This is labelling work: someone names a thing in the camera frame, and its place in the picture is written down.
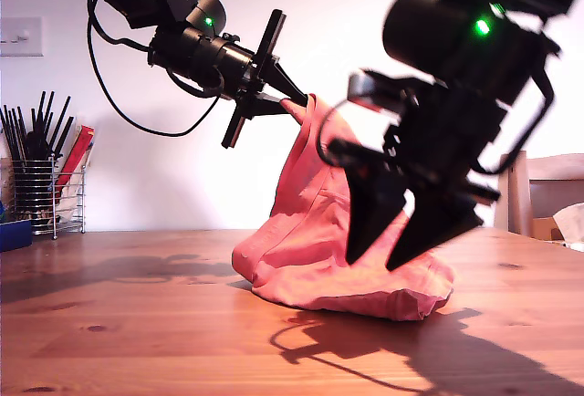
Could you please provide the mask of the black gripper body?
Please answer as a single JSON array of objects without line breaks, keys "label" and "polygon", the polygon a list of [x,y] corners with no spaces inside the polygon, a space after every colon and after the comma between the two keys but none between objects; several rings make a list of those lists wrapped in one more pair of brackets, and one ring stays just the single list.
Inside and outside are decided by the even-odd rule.
[{"label": "black gripper body", "polygon": [[245,95],[264,93],[266,84],[259,78],[259,71],[264,60],[272,55],[286,15],[280,10],[274,10],[268,20],[266,29],[258,49],[253,52],[237,45],[239,38],[224,33],[216,38],[218,53],[216,68],[223,76],[224,88],[222,97],[235,102],[235,110],[228,124],[222,146],[233,148],[247,120],[243,116],[240,100]]}]

